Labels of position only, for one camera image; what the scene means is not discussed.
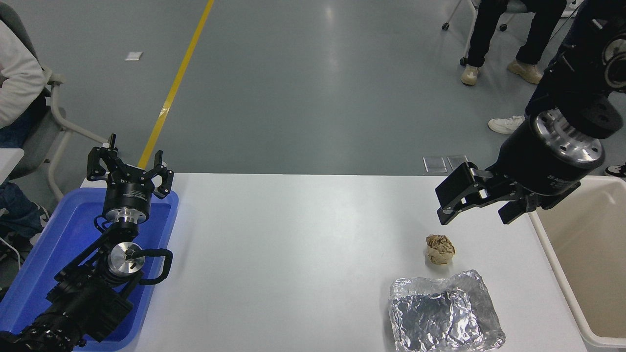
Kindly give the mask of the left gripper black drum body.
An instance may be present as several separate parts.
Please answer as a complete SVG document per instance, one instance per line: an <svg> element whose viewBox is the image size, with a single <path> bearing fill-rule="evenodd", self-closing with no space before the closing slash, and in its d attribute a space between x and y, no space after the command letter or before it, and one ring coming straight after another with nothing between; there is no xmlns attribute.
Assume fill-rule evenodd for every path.
<svg viewBox="0 0 626 352"><path fill-rule="evenodd" d="M142 179L145 173L134 166L111 171L107 176L103 211L127 208L149 212L155 187L150 179Z"/></svg>

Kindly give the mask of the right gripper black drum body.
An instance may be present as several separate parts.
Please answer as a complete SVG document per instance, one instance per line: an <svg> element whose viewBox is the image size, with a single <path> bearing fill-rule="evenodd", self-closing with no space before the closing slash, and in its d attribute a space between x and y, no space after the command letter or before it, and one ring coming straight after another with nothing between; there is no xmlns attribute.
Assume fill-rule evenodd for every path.
<svg viewBox="0 0 626 352"><path fill-rule="evenodd" d="M489 127L511 135L489 167L516 181L519 196L534 196L535 209L551 209L588 174L588 138L570 138L554 122L491 120Z"/></svg>

